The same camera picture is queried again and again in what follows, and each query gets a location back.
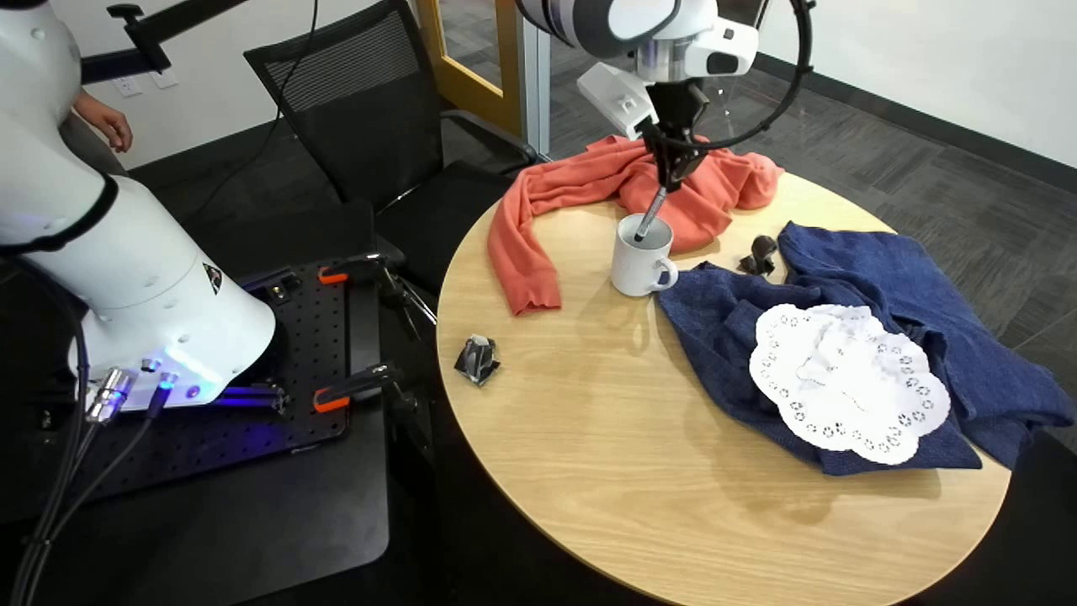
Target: person's hand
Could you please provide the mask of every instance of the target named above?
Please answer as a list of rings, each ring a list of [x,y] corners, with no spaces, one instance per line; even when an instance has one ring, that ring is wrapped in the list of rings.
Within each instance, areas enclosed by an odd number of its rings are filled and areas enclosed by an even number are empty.
[[[100,105],[96,94],[81,93],[74,100],[74,114],[84,117],[90,127],[99,127],[115,153],[127,153],[136,142],[136,133],[125,117],[125,113]]]

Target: door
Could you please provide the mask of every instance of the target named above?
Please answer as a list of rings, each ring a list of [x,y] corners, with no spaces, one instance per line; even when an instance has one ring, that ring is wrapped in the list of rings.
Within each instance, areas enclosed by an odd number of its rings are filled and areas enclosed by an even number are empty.
[[[524,140],[521,99],[521,16],[516,0],[413,0],[437,93],[518,140]]]

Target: white cup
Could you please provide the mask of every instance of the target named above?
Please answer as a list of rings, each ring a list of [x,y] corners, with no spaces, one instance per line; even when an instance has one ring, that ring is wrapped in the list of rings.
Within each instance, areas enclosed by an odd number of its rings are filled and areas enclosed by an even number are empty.
[[[626,298],[650,298],[669,290],[681,270],[669,262],[675,229],[653,220],[640,232],[642,216],[626,216],[617,224],[614,270],[610,284]]]

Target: chair backrest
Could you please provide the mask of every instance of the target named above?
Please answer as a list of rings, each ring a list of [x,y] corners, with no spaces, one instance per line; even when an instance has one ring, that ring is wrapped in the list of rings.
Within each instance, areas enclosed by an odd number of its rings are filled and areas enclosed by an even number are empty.
[[[247,62],[340,199],[387,207],[440,173],[440,100],[408,0],[376,0]]]

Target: small black item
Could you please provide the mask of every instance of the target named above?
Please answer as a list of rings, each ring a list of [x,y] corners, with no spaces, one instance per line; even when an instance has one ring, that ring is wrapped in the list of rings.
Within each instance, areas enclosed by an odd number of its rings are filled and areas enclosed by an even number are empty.
[[[470,384],[486,384],[501,364],[495,362],[498,343],[492,338],[470,335],[459,354],[459,372]]]
[[[741,273],[752,275],[770,275],[774,273],[774,256],[778,243],[770,235],[756,235],[752,241],[752,256],[741,259]]]

